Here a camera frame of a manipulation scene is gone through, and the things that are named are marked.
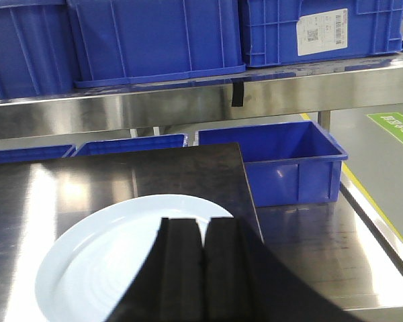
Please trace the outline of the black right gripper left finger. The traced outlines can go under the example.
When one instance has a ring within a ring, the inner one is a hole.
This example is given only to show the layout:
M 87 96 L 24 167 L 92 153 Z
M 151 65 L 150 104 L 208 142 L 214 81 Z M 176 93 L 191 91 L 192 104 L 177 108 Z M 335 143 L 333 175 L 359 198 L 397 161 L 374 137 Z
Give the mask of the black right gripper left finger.
M 162 218 L 141 269 L 110 321 L 202 321 L 204 253 L 195 219 Z

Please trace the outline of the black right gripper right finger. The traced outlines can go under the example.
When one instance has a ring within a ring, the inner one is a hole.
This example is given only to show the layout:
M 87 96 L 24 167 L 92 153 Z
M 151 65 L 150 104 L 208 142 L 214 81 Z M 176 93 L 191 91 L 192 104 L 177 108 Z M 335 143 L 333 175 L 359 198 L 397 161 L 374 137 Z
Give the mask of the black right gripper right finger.
M 241 219 L 211 219 L 204 252 L 207 321 L 358 321 L 296 276 Z

